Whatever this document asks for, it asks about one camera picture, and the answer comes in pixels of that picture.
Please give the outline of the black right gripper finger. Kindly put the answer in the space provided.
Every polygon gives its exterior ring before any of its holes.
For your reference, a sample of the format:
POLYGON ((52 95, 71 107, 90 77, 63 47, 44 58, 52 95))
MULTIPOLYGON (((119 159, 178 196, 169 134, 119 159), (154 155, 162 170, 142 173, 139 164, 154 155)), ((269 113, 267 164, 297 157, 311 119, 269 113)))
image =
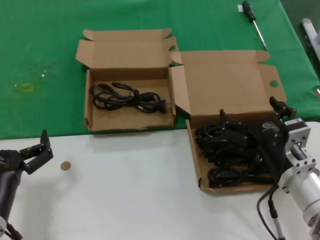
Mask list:
POLYGON ((274 96, 269 98, 269 103, 274 110, 277 120, 282 121, 283 118, 293 120, 296 117, 297 110, 295 108, 287 106, 283 101, 276 100, 274 96))
POLYGON ((248 136, 242 132, 241 124, 230 123, 227 114, 223 109, 220 109, 220 126, 221 126, 221 137, 228 142, 239 145, 248 145, 248 136))

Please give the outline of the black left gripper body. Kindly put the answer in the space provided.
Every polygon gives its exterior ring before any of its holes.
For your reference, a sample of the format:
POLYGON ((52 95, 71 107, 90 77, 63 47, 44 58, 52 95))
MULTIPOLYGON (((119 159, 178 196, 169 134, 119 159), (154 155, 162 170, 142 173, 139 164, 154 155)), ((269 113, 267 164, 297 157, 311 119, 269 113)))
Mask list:
POLYGON ((16 171, 25 171, 25 160, 17 150, 0 151, 0 174, 16 171))

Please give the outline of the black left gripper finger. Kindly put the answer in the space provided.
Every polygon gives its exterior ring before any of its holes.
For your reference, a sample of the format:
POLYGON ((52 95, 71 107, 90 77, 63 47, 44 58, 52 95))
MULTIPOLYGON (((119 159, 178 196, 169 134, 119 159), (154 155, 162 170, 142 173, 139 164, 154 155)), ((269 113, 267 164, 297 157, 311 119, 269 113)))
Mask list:
POLYGON ((24 170, 29 174, 33 174, 43 165, 48 163, 54 157, 51 149, 45 149, 39 154, 29 153, 27 159, 32 159, 24 165, 24 170))
POLYGON ((19 153, 22 157, 37 157, 40 154, 49 152, 49 150, 50 150, 50 139, 48 137, 47 130, 44 129, 42 131, 39 144, 24 148, 20 150, 19 153))

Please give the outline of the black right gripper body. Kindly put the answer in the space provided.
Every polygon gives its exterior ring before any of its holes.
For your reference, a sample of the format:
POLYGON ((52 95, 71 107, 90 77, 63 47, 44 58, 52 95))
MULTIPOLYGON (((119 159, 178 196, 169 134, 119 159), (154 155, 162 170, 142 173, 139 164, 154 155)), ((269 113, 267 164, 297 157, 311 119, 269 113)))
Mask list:
POLYGON ((248 133, 270 175, 278 182, 286 168, 285 134, 271 120, 250 123, 248 133))

